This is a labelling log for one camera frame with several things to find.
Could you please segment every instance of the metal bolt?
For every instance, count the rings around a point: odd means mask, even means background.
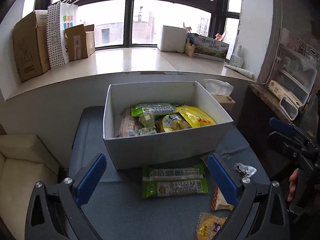
[[[42,187],[42,185],[43,185],[43,183],[42,183],[41,181],[38,181],[38,182],[36,183],[36,187]]]
[[[272,185],[273,185],[274,187],[279,187],[279,186],[280,186],[279,182],[277,182],[277,181],[275,181],[275,180],[272,182]]]
[[[251,182],[251,179],[249,179],[248,177],[243,177],[242,182],[245,184],[249,184]]]
[[[72,178],[67,177],[67,178],[65,178],[65,179],[63,180],[63,182],[64,182],[65,184],[70,184],[70,183],[72,182]]]

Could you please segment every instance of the window sill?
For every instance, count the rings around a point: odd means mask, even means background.
[[[50,69],[41,76],[23,82],[7,99],[50,84],[111,73],[172,75],[201,73],[252,81],[224,67],[223,62],[214,60],[190,58],[186,54],[163,52],[157,48],[106,49],[95,51],[89,58],[71,61],[65,66]]]

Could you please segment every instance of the open white box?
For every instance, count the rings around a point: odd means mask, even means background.
[[[216,125],[115,138],[122,111],[139,103],[176,103],[197,106]],[[233,120],[198,82],[142,82],[110,85],[103,116],[103,139],[117,170],[141,167],[213,151]]]

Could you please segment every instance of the white tube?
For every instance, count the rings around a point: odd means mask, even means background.
[[[243,69],[243,68],[239,68],[239,67],[233,67],[233,66],[230,66],[230,65],[224,65],[225,67],[229,68],[229,69],[232,69],[234,71],[237,71],[238,73],[252,79],[252,72],[249,71],[249,70],[246,70],[246,69]]]

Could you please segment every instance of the beige sofa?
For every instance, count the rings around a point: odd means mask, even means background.
[[[36,135],[0,135],[0,216],[17,240],[24,240],[35,183],[57,183],[58,170],[59,164]]]

